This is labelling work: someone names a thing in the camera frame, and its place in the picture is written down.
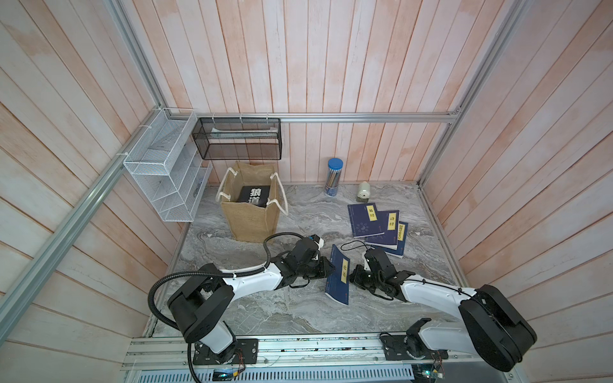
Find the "navy book yellow label back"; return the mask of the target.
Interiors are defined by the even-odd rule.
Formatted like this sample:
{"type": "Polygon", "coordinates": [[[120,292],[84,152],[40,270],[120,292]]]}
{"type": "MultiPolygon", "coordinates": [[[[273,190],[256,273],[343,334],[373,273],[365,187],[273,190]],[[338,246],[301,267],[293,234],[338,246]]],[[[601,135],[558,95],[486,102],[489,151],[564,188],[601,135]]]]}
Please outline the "navy book yellow label back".
{"type": "Polygon", "coordinates": [[[347,209],[354,238],[379,236],[386,231],[383,219],[378,217],[376,204],[349,204],[347,209]]]}

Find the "tan canvas bag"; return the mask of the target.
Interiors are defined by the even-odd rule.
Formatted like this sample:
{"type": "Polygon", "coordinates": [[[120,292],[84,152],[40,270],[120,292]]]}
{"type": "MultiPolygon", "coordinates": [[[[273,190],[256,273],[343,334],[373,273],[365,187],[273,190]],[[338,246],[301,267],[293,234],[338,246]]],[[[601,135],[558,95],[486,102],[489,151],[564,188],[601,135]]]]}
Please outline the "tan canvas bag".
{"type": "Polygon", "coordinates": [[[279,216],[288,213],[284,187],[271,165],[235,163],[224,174],[216,200],[239,242],[263,242],[276,233],[279,216]]]}

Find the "black wolf book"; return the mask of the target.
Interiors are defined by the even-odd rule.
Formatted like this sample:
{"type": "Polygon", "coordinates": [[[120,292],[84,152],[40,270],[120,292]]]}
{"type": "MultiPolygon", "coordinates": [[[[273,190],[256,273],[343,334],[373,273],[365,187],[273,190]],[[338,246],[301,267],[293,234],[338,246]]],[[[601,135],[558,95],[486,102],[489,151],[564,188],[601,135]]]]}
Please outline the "black wolf book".
{"type": "Polygon", "coordinates": [[[270,185],[245,185],[241,188],[236,202],[251,204],[257,207],[266,207],[270,191],[270,185]]]}

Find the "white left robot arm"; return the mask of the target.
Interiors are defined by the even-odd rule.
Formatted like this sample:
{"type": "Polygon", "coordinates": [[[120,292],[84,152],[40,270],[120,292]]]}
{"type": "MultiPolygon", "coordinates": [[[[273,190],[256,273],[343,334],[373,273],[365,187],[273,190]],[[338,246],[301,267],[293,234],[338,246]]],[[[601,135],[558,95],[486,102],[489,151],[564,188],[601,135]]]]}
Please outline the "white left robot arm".
{"type": "Polygon", "coordinates": [[[318,236],[293,236],[298,239],[295,246],[276,256],[268,247],[268,241],[276,236],[268,237],[263,242],[267,260],[260,267],[222,271],[209,263],[198,271],[171,274],[170,280],[187,280],[167,301],[172,315],[169,325],[179,330],[188,344],[201,342],[220,356],[230,352],[236,336],[222,317],[231,303],[263,291],[294,288],[297,279],[311,282],[334,273],[335,266],[321,255],[318,236]]]}

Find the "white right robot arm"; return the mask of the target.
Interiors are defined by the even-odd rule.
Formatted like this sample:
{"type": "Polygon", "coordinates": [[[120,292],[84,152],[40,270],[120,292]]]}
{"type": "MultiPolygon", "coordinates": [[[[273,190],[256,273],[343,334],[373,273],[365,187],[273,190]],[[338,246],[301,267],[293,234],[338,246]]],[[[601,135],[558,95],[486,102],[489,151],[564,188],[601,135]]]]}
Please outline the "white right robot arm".
{"type": "Polygon", "coordinates": [[[400,357],[421,360],[457,351],[509,372],[537,342],[536,331],[494,286],[463,288],[399,271],[384,251],[374,248],[348,279],[378,298],[418,303],[456,318],[448,325],[422,318],[402,337],[383,335],[383,346],[400,357]]]}

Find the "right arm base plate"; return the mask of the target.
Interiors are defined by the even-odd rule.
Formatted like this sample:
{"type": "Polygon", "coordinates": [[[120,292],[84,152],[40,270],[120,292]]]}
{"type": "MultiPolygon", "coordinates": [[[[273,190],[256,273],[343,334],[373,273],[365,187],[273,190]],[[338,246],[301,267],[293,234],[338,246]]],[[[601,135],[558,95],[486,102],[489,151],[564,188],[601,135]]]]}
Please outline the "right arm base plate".
{"type": "Polygon", "coordinates": [[[416,335],[392,335],[387,332],[378,335],[382,343],[387,361],[406,360],[446,360],[449,358],[447,350],[428,349],[425,343],[416,335]]]}

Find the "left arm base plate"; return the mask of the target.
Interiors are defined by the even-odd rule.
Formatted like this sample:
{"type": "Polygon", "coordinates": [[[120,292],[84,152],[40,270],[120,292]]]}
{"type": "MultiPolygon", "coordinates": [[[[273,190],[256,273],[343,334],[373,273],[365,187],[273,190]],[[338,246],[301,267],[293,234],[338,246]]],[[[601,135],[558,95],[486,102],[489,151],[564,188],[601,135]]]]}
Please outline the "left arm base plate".
{"type": "Polygon", "coordinates": [[[257,338],[239,338],[227,349],[216,354],[202,342],[195,344],[193,356],[194,365],[239,365],[255,364],[259,351],[257,338]]]}

